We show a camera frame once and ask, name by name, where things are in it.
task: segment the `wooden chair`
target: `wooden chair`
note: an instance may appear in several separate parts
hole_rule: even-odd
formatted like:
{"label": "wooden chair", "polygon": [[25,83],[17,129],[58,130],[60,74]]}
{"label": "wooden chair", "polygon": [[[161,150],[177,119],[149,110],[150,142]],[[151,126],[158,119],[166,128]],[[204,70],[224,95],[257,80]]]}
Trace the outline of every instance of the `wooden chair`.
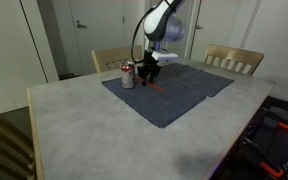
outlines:
{"label": "wooden chair", "polygon": [[204,62],[228,70],[253,75],[264,57],[263,53],[210,44]]}
{"label": "wooden chair", "polygon": [[[141,45],[134,47],[133,56],[135,60],[142,59]],[[98,73],[121,68],[123,62],[132,59],[130,47],[93,50],[92,57]]]}
{"label": "wooden chair", "polygon": [[1,114],[0,178],[36,179],[32,140]]}

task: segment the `door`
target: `door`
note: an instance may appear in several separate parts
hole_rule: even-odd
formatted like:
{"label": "door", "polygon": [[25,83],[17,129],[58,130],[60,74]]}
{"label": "door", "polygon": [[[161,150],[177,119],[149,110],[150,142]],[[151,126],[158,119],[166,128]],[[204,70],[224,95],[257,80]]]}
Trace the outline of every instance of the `door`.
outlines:
{"label": "door", "polygon": [[209,44],[227,46],[241,0],[201,0],[190,59],[202,61]]}
{"label": "door", "polygon": [[47,83],[20,0],[0,0],[0,83],[0,112],[27,106],[26,89]]}
{"label": "door", "polygon": [[70,0],[82,75],[96,72],[92,50],[125,45],[123,2]]}

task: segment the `gray cloth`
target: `gray cloth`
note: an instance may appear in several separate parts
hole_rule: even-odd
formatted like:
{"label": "gray cloth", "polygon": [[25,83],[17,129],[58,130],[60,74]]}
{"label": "gray cloth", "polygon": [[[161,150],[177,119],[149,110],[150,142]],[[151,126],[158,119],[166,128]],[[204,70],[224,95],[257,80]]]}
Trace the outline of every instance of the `gray cloth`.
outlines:
{"label": "gray cloth", "polygon": [[121,78],[102,84],[159,128],[165,128],[205,99],[199,92],[165,78],[157,78],[154,83],[164,91],[141,83],[133,89],[124,89]]}
{"label": "gray cloth", "polygon": [[124,89],[121,78],[102,84],[131,108],[159,128],[165,128],[208,96],[215,96],[232,80],[215,76],[189,66],[171,64],[161,69],[154,84],[164,91],[140,82],[133,89]]}
{"label": "gray cloth", "polygon": [[195,89],[209,97],[214,97],[233,82],[231,79],[196,70],[181,64],[171,64],[165,68],[162,67],[160,76]]}

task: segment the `gray table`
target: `gray table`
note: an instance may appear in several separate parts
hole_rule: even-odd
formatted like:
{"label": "gray table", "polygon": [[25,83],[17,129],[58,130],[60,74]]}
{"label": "gray table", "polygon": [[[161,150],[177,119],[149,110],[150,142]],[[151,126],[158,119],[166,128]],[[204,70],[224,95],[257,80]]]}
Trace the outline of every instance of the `gray table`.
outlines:
{"label": "gray table", "polygon": [[235,82],[165,129],[101,84],[119,77],[119,70],[29,88],[39,178],[209,178],[274,83],[196,61],[178,62]]}

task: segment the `black cable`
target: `black cable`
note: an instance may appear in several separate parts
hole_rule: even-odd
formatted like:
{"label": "black cable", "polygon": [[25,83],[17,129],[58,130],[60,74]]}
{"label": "black cable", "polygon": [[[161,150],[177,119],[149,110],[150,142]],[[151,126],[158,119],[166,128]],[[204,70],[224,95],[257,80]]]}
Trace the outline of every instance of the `black cable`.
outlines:
{"label": "black cable", "polygon": [[136,34],[137,34],[137,31],[138,29],[140,28],[141,24],[142,24],[142,21],[144,20],[144,18],[149,14],[151,13],[155,8],[151,7],[145,14],[144,16],[141,18],[141,20],[138,22],[136,28],[135,28],[135,32],[133,34],[133,40],[132,40],[132,48],[131,48],[131,57],[132,57],[132,60],[134,62],[134,64],[137,64],[137,63],[141,63],[143,62],[144,60],[141,60],[141,61],[135,61],[134,60],[134,56],[133,56],[133,49],[134,49],[134,41],[135,41],[135,38],[136,38]]}
{"label": "black cable", "polygon": [[171,10],[173,11],[173,12],[175,12],[176,13],[176,9],[174,9],[172,6],[171,6],[171,4],[167,1],[167,0],[164,0],[165,2],[166,2],[166,4],[168,5],[168,7],[170,7],[171,8]]}

